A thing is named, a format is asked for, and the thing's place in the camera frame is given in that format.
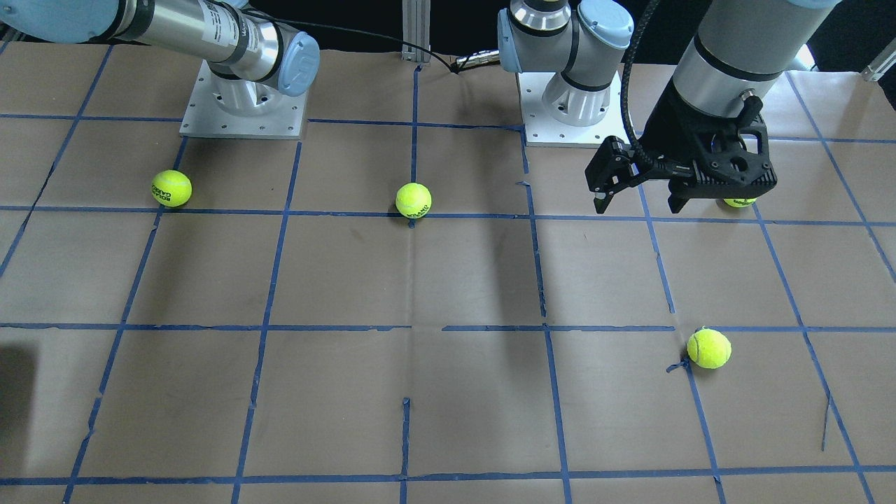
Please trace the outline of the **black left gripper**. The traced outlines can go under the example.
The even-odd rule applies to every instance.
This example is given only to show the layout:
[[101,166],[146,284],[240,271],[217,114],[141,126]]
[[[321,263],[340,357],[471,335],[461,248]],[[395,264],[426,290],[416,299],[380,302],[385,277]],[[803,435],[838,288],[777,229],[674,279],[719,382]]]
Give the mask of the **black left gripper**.
[[758,96],[736,97],[734,117],[713,117],[688,104],[669,83],[638,140],[643,157],[611,135],[586,166],[596,214],[604,214],[618,192],[657,179],[670,181],[672,214],[694,199],[771,191],[778,179],[762,108]]

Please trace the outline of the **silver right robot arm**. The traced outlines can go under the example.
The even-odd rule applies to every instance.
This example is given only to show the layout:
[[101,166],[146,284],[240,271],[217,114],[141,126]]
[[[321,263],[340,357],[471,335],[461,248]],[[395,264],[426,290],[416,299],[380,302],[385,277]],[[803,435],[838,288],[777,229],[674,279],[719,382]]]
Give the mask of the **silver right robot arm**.
[[[65,149],[74,137],[77,124],[94,122],[100,125],[132,123],[167,123],[180,121],[180,134],[185,138],[224,139],[225,146],[237,141],[291,141],[301,147],[300,140],[307,119],[308,95],[314,94],[313,85],[326,88],[320,77],[323,51],[316,39],[294,25],[330,31],[353,32],[365,37],[389,39],[379,33],[368,33],[329,25],[291,22],[253,10],[249,1],[2,1],[2,24],[43,41],[62,44],[97,43],[108,46],[109,58],[98,63],[94,80],[87,86],[83,99],[70,113],[17,113],[2,111],[3,121],[38,120],[67,122],[70,135],[58,141],[59,147],[48,167],[41,189],[35,192],[29,211],[100,211],[100,213],[150,213],[138,209],[137,204],[124,206],[99,203],[41,203],[47,187],[64,160]],[[167,49],[184,57],[198,58],[202,66],[195,79],[189,103],[185,101],[182,117],[139,115],[136,111],[125,115],[118,112],[92,113],[88,105],[96,95],[100,77],[110,60],[112,41],[141,43]],[[421,129],[437,131],[506,131],[524,137],[522,125],[454,124],[420,121],[422,66],[413,70],[412,120],[392,121],[374,119],[311,118],[313,124],[346,125],[346,127],[405,127],[412,140],[409,175],[419,178]],[[301,168],[294,168],[294,179],[289,182],[290,207],[282,211],[300,216],[351,216],[397,218],[418,221],[429,219],[540,219],[533,210],[533,192],[527,181],[516,185],[525,189],[526,213],[509,209],[452,211],[445,205],[455,202],[448,194],[439,192],[432,210],[432,195],[420,181],[395,188],[395,201],[389,210],[362,211],[349,208],[300,208],[295,189],[301,189],[298,176]],[[153,186],[153,204],[163,205],[174,213],[273,215],[272,209],[262,208],[189,208],[189,182],[178,170],[161,172]]]

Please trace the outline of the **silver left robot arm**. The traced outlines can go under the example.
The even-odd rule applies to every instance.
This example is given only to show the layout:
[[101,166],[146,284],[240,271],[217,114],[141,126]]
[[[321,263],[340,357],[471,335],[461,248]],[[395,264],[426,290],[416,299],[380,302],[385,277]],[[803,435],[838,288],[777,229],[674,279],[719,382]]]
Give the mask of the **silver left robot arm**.
[[551,74],[543,103],[557,120],[588,127],[621,78],[625,138],[602,140],[584,174],[597,213],[646,181],[668,181],[668,206],[692,199],[755,199],[778,179],[768,154],[764,97],[835,7],[833,1],[713,1],[644,132],[629,115],[637,48],[658,2],[634,20],[614,1],[512,1],[497,16],[501,66]]

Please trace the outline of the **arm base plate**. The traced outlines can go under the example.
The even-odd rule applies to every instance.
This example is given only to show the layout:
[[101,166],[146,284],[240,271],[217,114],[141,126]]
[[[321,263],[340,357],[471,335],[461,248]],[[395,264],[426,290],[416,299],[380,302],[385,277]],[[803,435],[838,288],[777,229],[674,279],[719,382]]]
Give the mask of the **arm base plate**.
[[179,133],[202,139],[301,140],[309,92],[297,97],[215,74],[202,62]]
[[518,73],[519,105],[531,146],[598,148],[606,137],[628,141],[621,112],[621,79],[602,90],[573,87],[560,73]]

